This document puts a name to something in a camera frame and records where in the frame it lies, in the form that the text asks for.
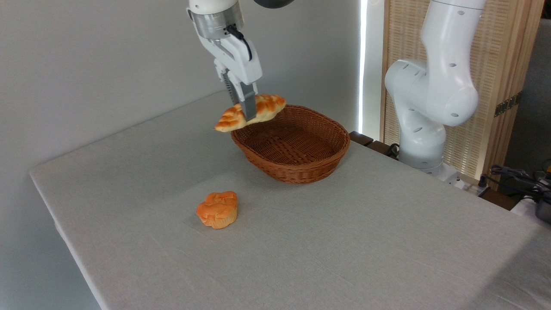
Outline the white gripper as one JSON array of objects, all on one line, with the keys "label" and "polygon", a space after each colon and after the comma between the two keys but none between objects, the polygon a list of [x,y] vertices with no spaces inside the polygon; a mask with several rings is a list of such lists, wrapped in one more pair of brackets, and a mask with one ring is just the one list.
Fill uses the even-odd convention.
[{"label": "white gripper", "polygon": [[220,39],[206,39],[199,36],[201,44],[214,60],[219,79],[233,104],[241,104],[246,121],[257,115],[256,81],[263,75],[258,54],[252,43],[248,43],[237,28],[225,28]]}]

